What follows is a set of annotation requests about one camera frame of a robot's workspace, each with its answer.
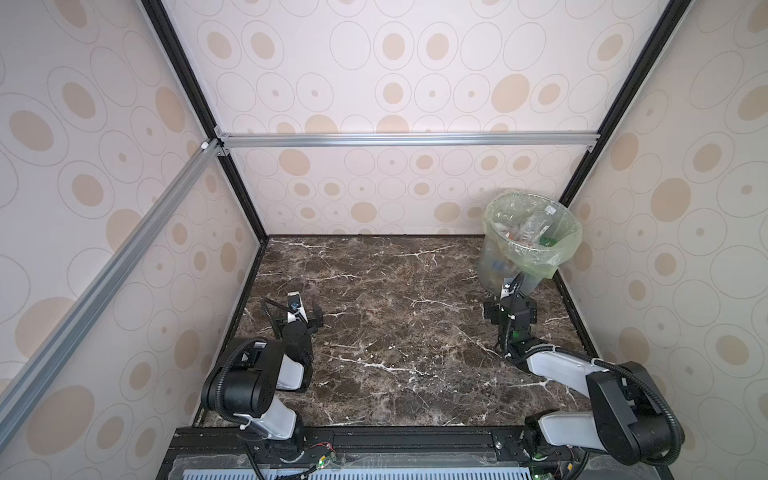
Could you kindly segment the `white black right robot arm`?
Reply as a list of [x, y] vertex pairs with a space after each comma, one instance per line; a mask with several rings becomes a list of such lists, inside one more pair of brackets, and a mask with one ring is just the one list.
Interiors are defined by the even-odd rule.
[[484, 316], [498, 328], [505, 362], [555, 381], [590, 401], [586, 412], [549, 411], [526, 418], [521, 443], [531, 459], [559, 447], [602, 452], [623, 465], [674, 463], [685, 433], [648, 371], [636, 362], [614, 364], [535, 337], [537, 304], [522, 293], [524, 273], [506, 277]]

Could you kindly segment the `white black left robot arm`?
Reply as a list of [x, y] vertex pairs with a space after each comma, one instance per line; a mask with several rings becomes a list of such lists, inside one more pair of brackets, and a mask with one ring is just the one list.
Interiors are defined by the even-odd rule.
[[294, 441], [303, 427], [300, 415], [276, 393], [304, 392], [313, 375], [312, 337], [324, 326], [323, 311], [308, 311], [301, 294], [281, 304], [261, 301], [275, 337], [236, 339], [227, 347], [203, 383], [200, 404], [244, 432], [267, 440]]

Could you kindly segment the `large clear square bottle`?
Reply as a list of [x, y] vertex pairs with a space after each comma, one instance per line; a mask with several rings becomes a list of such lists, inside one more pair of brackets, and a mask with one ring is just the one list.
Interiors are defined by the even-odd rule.
[[543, 210], [532, 213], [522, 224], [524, 240], [519, 243], [538, 245], [539, 238], [543, 236], [553, 225], [557, 209], [546, 206]]

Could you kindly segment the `green sprite bottle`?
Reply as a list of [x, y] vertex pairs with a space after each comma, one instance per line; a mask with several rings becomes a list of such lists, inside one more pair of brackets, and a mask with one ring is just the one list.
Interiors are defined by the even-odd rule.
[[539, 245], [539, 246], [542, 246], [542, 247], [553, 247], [553, 246], [554, 246], [554, 245], [556, 245], [557, 243], [558, 243], [558, 240], [557, 240], [557, 239], [555, 239], [555, 238], [552, 238], [552, 237], [548, 237], [548, 236], [541, 236], [541, 237], [539, 238], [539, 243], [538, 243], [538, 245]]

